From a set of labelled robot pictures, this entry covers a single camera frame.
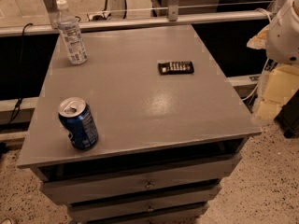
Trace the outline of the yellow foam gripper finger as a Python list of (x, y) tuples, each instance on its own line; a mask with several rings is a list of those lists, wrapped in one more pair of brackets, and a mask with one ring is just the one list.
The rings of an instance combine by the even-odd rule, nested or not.
[(262, 100), (255, 111), (258, 119), (274, 119), (299, 90), (299, 66), (282, 64), (269, 74)]

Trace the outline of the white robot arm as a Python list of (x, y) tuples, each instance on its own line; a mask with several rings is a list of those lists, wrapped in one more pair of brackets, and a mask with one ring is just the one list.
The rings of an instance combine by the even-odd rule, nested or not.
[(253, 112), (257, 119), (271, 120), (299, 90), (299, 0), (287, 0), (271, 20), (265, 49), (278, 65), (262, 72)]

